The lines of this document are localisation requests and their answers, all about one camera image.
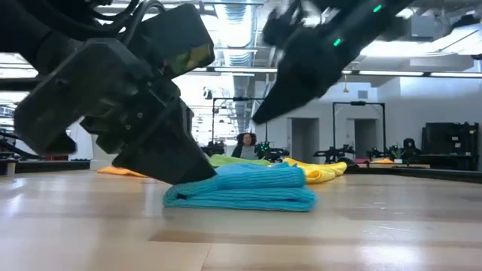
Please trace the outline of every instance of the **metal frame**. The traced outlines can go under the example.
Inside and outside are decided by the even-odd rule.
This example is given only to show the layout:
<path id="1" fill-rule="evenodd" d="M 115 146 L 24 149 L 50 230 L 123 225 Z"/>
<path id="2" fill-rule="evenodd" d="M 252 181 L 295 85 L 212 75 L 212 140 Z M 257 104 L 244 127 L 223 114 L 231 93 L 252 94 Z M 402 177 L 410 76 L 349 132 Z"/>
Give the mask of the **metal frame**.
<path id="1" fill-rule="evenodd" d="M 248 101 L 264 101 L 264 98 L 246 98 L 246 97 L 234 97 L 234 98 L 212 98 L 212 127 L 211 127 L 211 141 L 214 143 L 214 118 L 216 101 L 234 101 L 234 102 L 248 102 Z M 266 141 L 268 141 L 268 124 L 266 123 Z"/>
<path id="2" fill-rule="evenodd" d="M 350 106 L 379 105 L 382 108 L 383 151 L 386 151 L 385 102 L 333 102 L 331 105 L 331 113 L 333 117 L 333 147 L 335 148 L 337 147 L 337 114 L 335 112 L 337 105 L 350 105 Z"/>

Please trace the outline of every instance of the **pole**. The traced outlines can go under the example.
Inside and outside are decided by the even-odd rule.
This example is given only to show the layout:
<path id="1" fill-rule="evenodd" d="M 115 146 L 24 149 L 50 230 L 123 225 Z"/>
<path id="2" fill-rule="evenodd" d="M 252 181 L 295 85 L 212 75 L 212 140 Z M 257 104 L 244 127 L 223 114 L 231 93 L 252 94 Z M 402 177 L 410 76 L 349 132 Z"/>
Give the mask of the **pole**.
<path id="1" fill-rule="evenodd" d="M 265 124 L 266 126 L 264 127 L 265 130 L 264 130 L 264 137 L 265 137 L 265 142 L 268 142 L 268 122 L 266 122 Z"/>
<path id="2" fill-rule="evenodd" d="M 211 142 L 214 144 L 214 115 L 215 115 L 216 98 L 212 98 L 212 126 L 211 126 Z"/>
<path id="3" fill-rule="evenodd" d="M 386 119 L 385 119 L 385 103 L 380 103 L 382 106 L 382 122 L 383 122 L 383 152 L 386 152 Z"/>
<path id="4" fill-rule="evenodd" d="M 334 111 L 334 107 L 335 105 L 337 104 L 337 102 L 333 102 L 331 104 L 331 113 L 333 114 L 333 148 L 336 148 L 337 147 L 337 138 L 336 138 L 336 117 L 335 117 L 335 111 Z"/>

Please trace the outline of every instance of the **green towel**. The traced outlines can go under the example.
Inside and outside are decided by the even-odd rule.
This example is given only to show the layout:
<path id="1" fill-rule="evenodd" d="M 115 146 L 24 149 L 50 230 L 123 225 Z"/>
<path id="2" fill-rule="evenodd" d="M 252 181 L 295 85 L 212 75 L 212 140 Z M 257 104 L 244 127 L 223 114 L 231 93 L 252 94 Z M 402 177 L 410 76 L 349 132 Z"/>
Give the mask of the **green towel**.
<path id="1" fill-rule="evenodd" d="M 213 167 L 224 166 L 232 163 L 251 163 L 255 165 L 269 166 L 271 162 L 268 160 L 246 160 L 237 157 L 227 157 L 224 155 L 215 154 L 209 158 L 209 162 Z"/>

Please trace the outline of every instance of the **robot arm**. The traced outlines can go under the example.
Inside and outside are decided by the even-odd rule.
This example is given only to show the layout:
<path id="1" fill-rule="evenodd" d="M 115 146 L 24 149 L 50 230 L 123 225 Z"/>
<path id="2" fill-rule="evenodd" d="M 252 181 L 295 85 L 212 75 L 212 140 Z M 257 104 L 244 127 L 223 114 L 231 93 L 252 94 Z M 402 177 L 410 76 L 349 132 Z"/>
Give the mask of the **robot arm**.
<path id="1" fill-rule="evenodd" d="M 264 40 L 284 51 L 276 83 L 253 117 L 265 123 L 322 97 L 342 76 L 343 69 L 362 49 L 382 35 L 396 14 L 413 0 L 310 0 L 320 11 L 339 12 L 315 28 L 300 24 L 295 11 L 303 14 L 299 1 L 285 14 L 270 18 L 263 30 Z"/>
<path id="2" fill-rule="evenodd" d="M 114 166 L 170 184 L 212 177 L 191 136 L 192 112 L 171 82 L 214 60 L 197 9 L 163 11 L 149 0 L 100 26 L 91 2 L 64 2 L 0 1 L 0 51 L 20 53 L 44 77 L 17 106 L 17 135 L 37 154 L 71 154 L 77 146 L 66 128 L 83 118 L 98 146 L 118 154 Z M 141 22 L 155 5 L 161 13 Z"/>

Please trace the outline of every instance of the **dark hair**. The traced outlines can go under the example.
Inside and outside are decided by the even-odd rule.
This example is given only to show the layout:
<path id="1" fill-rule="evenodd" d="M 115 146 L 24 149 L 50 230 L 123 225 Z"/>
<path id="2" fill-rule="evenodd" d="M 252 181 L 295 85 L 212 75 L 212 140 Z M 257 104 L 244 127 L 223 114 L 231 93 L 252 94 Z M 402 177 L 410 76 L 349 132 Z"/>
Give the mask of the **dark hair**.
<path id="1" fill-rule="evenodd" d="M 252 132 L 243 132 L 243 133 L 240 133 L 236 137 L 236 139 L 238 140 L 238 146 L 243 146 L 244 135 L 250 135 L 251 136 L 251 146 L 256 145 L 256 134 L 254 134 Z"/>

